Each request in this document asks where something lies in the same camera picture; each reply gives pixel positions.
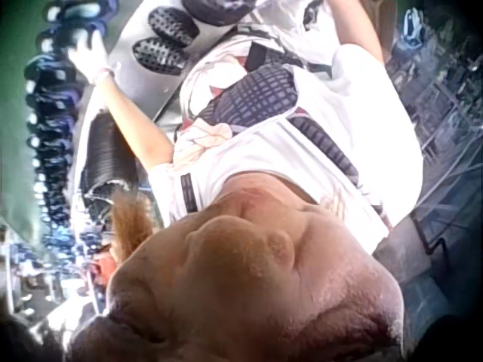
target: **wrist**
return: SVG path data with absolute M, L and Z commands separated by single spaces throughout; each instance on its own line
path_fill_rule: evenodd
M 99 85 L 101 82 L 105 81 L 106 79 L 111 78 L 114 79 L 114 71 L 110 68 L 102 68 L 97 72 L 97 74 L 93 77 L 91 83 L 94 86 Z

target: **forearm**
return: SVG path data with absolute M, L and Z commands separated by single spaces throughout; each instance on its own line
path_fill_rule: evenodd
M 173 161 L 174 146 L 168 136 L 124 95 L 111 76 L 97 87 L 126 142 L 146 170 Z
M 381 63 L 383 50 L 376 30 L 360 0 L 328 0 L 341 44 L 356 44 Z

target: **ear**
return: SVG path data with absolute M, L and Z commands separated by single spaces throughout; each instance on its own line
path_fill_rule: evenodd
M 129 327 L 113 322 L 109 317 L 95 317 L 72 338 L 65 361 L 117 362 L 151 361 L 155 352 Z

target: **checkered pattern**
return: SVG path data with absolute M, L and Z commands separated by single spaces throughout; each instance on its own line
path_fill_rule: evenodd
M 386 215 L 383 203 L 374 197 L 372 192 L 367 189 L 361 182 L 359 172 L 355 168 L 354 164 L 347 158 L 342 152 L 339 146 L 331 139 L 331 137 L 325 132 L 325 130 L 311 119 L 307 114 L 305 115 L 292 115 L 287 120 L 299 130 L 308 140 L 320 149 L 324 155 L 332 161 L 337 168 L 347 176 L 350 182 L 362 193 L 368 203 L 372 206 L 377 215 L 382 219 L 384 225 L 391 230 L 392 224 Z
M 295 107 L 297 99 L 288 70 L 262 66 L 212 100 L 199 117 L 211 125 L 223 122 L 248 128 Z

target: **white glove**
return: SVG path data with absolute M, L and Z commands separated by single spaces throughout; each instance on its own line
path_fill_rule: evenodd
M 92 49 L 88 48 L 88 34 L 85 34 L 78 40 L 77 48 L 70 48 L 67 54 L 70 61 L 91 84 L 95 84 L 97 76 L 106 70 L 112 71 L 107 61 L 103 36 L 99 30 L 92 34 Z

